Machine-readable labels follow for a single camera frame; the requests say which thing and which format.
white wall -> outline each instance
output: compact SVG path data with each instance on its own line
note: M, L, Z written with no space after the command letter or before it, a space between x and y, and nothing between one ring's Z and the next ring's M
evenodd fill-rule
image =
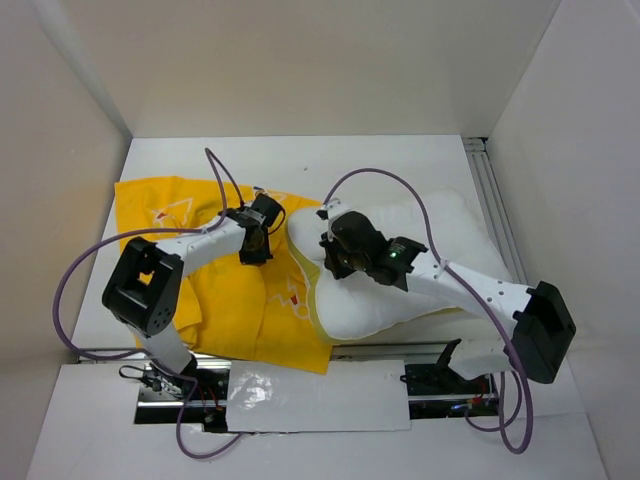
M137 137L486 136L559 2L58 1Z
M0 2L0 477L24 478L65 359L51 325L64 268L104 226L128 140L51 47L28 2ZM84 268L63 308L71 330Z
M639 132L638 11L563 0L489 156L529 277L556 283L578 324L569 359L612 479L640 467L622 407L640 401Z

white cushion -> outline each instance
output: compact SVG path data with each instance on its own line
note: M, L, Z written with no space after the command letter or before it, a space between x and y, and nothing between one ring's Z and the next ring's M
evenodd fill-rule
M436 247L443 258L501 280L510 280L486 230L459 193L441 190L424 195L422 199L429 213ZM335 343L357 340L396 323L453 306L440 298L379 285L361 272L334 280L323 266L324 250L318 244L327 222L315 214L316 210L298 210L289 217L287 240L295 247L291 249L294 258L302 256L307 260L296 258L309 286L307 305L321 336ZM427 245L422 213L415 200L355 210L366 215L387 238L404 236Z

purple cable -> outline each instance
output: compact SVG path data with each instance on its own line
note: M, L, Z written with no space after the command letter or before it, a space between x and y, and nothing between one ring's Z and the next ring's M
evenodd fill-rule
M516 404L516 408L513 410L513 413L511 414L511 417L509 417L509 420L507 420L506 422L504 422L504 425L502 428L507 428L509 425L511 425L513 422L515 422L516 418L518 418L518 413L520 413L520 407L522 406L522 387L520 385L520 379L518 378L518 376L514 373L511 372L511 375L513 375L513 379L516 382L516 386L518 387L518 402ZM505 375L504 372L500 372L500 391L499 391L499 402L502 403L504 402L504 395L505 395L505 384L506 384L506 379L505 379ZM469 410L467 409L464 412L464 418L467 421L467 423L469 425L471 425L473 428L475 428L476 430L480 430L481 432L498 432L500 431L500 425L498 425L497 427L482 427L476 423L474 423L471 418L469 418Z
M437 262L442 264L442 257L440 257L440 254L438 253L438 250L436 249L435 243L433 241L431 223L429 221L429 215L427 214L427 209L424 205L424 202L420 198L420 195L418 195L418 192L415 190L415 188L409 185L409 183L406 180L399 177L398 175L388 172L387 170L382 170L380 168L358 168L357 170L353 170L352 172L349 172L346 175L344 175L342 178L340 178L340 180L336 182L336 184L331 188L331 190L329 190L329 193L327 194L323 203L327 204L329 200L331 200L331 197L333 196L335 191L338 189L340 185L342 185L342 183L344 183L345 180L359 173L379 173L381 175L386 175L387 177L391 177L397 180L398 182L400 182L402 185L404 185L407 188L407 190L409 190L409 192L411 192L413 197L416 199L416 202L418 202L418 206L420 207L420 211L422 212L422 216L424 218L424 224L427 230L427 241L429 243L429 248L431 249L431 253L436 258ZM471 296L480 304L482 309L489 316L494 326L498 330L500 337L502 337L502 340L504 341L504 344L507 350L507 356L509 357L509 360L511 361L512 366L520 376L520 380L522 382L524 403L527 409L526 426L525 426L525 432L524 432L524 437L522 439L522 443L519 446L514 447L509 441L509 439L507 438L506 426L504 422L504 402L500 402L500 405L498 407L498 422L499 422L498 430L500 431L500 435L502 436L502 441L504 442L507 449L511 453L521 454L529 447L529 444L531 443L531 437L533 435L533 399L531 398L531 389L529 387L529 381L524 371L522 362L520 361L520 357L518 356L518 352L516 352L516 349L513 346L513 343L511 342L511 339L507 335L507 332L505 331L504 327L500 323L500 320L493 313L491 308L489 308L489 305L487 305L484 298L482 298L480 294L465 279L463 279L460 275L458 275L448 264L444 265L444 270L447 273L449 273L449 275L451 275L460 285L462 285L462 287L464 287L464 289L467 290L469 294L471 294Z
M224 221L226 215L227 215L227 196L225 194L224 191L224 186L222 184L222 178L220 177L220 173L218 172L218 169L216 168L216 165L214 163L217 162L222 168L223 170L227 173L227 175L229 176L229 179L231 180L231 182L235 185L236 191L238 192L238 195L240 195L240 189L238 188L238 186L235 184L235 181L233 180L233 177L231 177L231 175L229 174L229 172L227 171L227 169L224 167L224 165L222 165L222 162L220 160L218 160L218 158L213 155L213 152L211 152L211 150L208 150L209 153L211 153L211 156L209 155L209 153L207 153L207 160L209 160L209 164L211 165L211 168L213 169L213 173L216 176L216 180L218 182L218 188L220 189L220 195L222 197L222 213L220 214L220 217L218 218L218 220L211 225L210 227L208 227L206 229L207 232L210 232L212 230L215 230L216 228L218 228L222 222ZM238 435L236 435L234 438L232 438L227 444L223 445L221 448L210 452L210 453L193 453L190 452L184 445L184 443L182 442L182 435L181 435L181 427L182 427L182 417L184 415L184 411L185 408L187 406L187 403L189 402L189 400L191 400L191 397L193 396L194 392L196 391L196 389L198 388L198 380L194 377L188 377L185 375L180 375L176 372L173 372L171 369L165 367L164 365L162 365L157 359L155 359L150 352L148 352L145 349L142 348L134 348L131 350L127 350L126 352L123 353L118 353L115 355L96 355L94 353L91 353L83 348L80 348L76 345L73 344L73 342L71 341L71 339L69 339L69 337L67 336L67 334L65 333L64 329L62 328L62 322L60 321L60 302L62 300L62 293L64 292L64 288L67 285L67 282L69 281L69 278L71 277L71 275L73 274L73 272L76 270L76 268L78 268L78 266L92 253L96 252L97 250L99 250L100 248L104 247L105 245L109 245L110 243L113 242L117 242L118 240L121 240L123 238L128 238L128 237L135 237L135 236L139 236L139 235L145 235L145 234L150 234L150 233L202 233L201 229L197 229L197 228L143 228L140 230L133 230L130 232L125 232L125 233L119 233L117 235L114 235L112 237L109 237L105 240L102 240L98 243L96 243L95 245L89 247L87 250L85 250L83 253L81 253L78 258L76 258L71 265L69 266L69 268L67 268L67 270L64 272L64 274L62 275L62 278L60 279L60 283L58 284L58 288L56 288L56 292L53 296L53 305L52 305L52 317L53 317L53 326L56 330L56 333L58 334L58 337L60 338L60 340L62 341L62 343L64 343L65 347L67 347L69 350L71 350L73 353L75 353L76 355L82 356L82 357L86 357L89 358L91 360L120 360L122 358L126 358L129 357L131 355L134 355L136 353L143 353L145 355L147 355L150 359L154 360L154 363L156 365L158 365L160 368L162 368L162 370L165 371L165 373L168 373L169 375L172 375L176 378L180 378L182 380L187 380L189 382L193 382L193 388L191 389L191 391L189 392L189 394L187 395L187 397L185 398L184 402L182 403L182 406L180 407L180 411L178 412L178 419L176 420L176 440L178 442L178 446L180 447L180 450L182 451L182 453L184 453L185 455L187 455L190 458L196 459L196 460L203 460L203 459L208 459L208 458L213 458L219 454L221 454L222 452L224 452L225 450L229 449L232 445L234 445L238 440L240 440L240 438L242 437L242 433L239 433Z

